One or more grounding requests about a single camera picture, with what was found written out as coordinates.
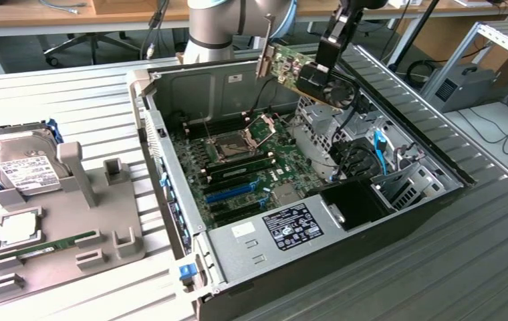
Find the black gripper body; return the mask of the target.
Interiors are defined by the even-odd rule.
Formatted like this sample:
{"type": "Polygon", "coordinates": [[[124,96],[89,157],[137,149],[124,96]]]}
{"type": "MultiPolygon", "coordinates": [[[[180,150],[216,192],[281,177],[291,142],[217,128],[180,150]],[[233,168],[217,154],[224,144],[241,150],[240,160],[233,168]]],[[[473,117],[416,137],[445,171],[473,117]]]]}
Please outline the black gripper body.
{"type": "Polygon", "coordinates": [[[363,9],[380,9],[388,3],[387,0],[339,0],[340,7],[345,11],[359,11],[363,9]]]}

